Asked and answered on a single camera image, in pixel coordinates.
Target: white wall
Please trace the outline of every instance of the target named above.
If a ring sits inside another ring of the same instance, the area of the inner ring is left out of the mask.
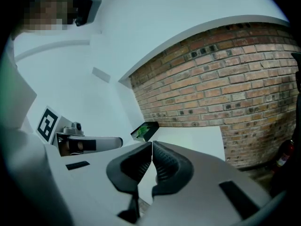
[[[48,105],[82,124],[86,136],[131,139],[116,89],[92,75],[89,46],[57,48],[20,60],[18,70],[37,93],[27,116],[33,129]]]
[[[106,49],[99,51],[99,68],[124,79],[157,53],[198,32],[238,22],[285,21],[272,0],[112,0],[102,12],[98,42]]]

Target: person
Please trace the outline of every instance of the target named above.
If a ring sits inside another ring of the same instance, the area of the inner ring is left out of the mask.
[[[23,32],[64,29],[75,13],[73,0],[34,0],[24,8],[0,61],[0,126],[32,132],[26,114],[37,94],[17,70],[13,41]]]

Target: white table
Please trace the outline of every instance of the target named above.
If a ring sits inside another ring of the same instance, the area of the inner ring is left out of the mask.
[[[161,141],[206,153],[225,160],[220,127],[160,127],[149,141]],[[130,141],[124,146],[138,141]],[[152,204],[151,190],[156,185],[157,172],[153,163],[138,185],[139,197]]]

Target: box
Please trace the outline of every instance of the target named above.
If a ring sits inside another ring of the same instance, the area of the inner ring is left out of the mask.
[[[159,129],[158,122],[145,122],[131,133],[134,140],[147,142]]]

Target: red fire extinguisher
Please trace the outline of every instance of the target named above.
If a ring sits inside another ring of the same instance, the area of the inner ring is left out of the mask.
[[[294,151],[293,140],[290,140],[290,142],[284,146],[283,151],[280,154],[280,158],[273,165],[272,171],[274,173],[276,173],[287,162],[287,160],[293,154],[293,151]]]

